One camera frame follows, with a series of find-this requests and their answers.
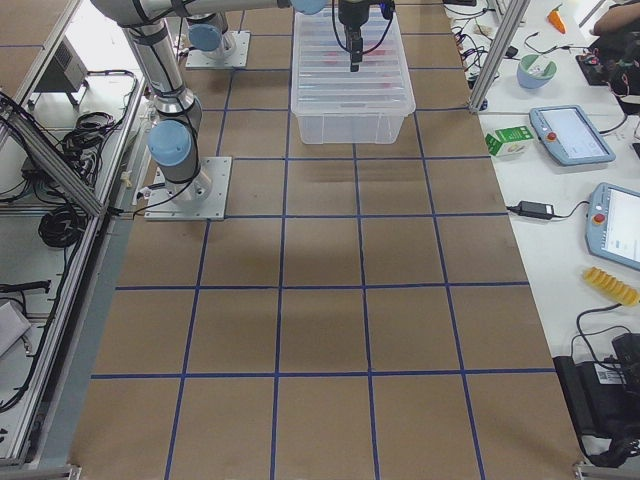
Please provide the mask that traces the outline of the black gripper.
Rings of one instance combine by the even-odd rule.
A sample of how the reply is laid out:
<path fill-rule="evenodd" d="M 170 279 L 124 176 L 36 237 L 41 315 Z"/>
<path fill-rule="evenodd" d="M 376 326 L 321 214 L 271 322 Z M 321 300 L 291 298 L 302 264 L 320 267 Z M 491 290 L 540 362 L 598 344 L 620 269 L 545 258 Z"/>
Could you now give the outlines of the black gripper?
<path fill-rule="evenodd" d="M 338 20 L 344 26 L 348 39 L 350 55 L 350 71 L 358 72 L 362 62 L 361 29 L 368 22 L 370 9 L 378 6 L 382 17 L 391 20 L 395 13 L 395 2 L 392 0 L 339 0 Z"/>

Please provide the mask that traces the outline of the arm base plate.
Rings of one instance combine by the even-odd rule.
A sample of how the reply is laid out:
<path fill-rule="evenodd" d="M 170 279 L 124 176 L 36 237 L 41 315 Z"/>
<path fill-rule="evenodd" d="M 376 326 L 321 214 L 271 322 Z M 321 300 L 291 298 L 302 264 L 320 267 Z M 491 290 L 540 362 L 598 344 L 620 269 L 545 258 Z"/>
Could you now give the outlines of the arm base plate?
<path fill-rule="evenodd" d="M 251 34 L 249 31 L 230 31 L 235 39 L 235 51 L 226 58 L 213 59 L 190 47 L 186 68 L 188 70 L 227 70 L 246 67 Z"/>
<path fill-rule="evenodd" d="M 223 220 L 232 171 L 231 157 L 203 157 L 201 170 L 189 187 L 171 183 L 152 190 L 151 206 L 143 211 L 149 221 Z"/>

